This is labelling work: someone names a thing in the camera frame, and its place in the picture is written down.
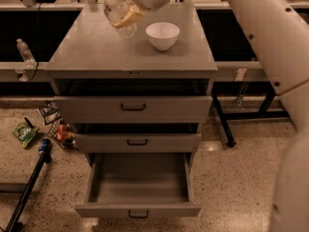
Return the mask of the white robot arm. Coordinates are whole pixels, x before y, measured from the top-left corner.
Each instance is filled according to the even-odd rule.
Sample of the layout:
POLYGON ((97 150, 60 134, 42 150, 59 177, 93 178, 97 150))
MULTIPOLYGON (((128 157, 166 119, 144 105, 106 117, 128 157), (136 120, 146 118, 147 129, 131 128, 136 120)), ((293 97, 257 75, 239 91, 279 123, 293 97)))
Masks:
MULTIPOLYGON (((286 0, 226 0, 285 105, 297 135, 281 161, 269 232, 309 232, 309 25, 286 0)), ((169 0, 129 0, 126 27, 169 0)))

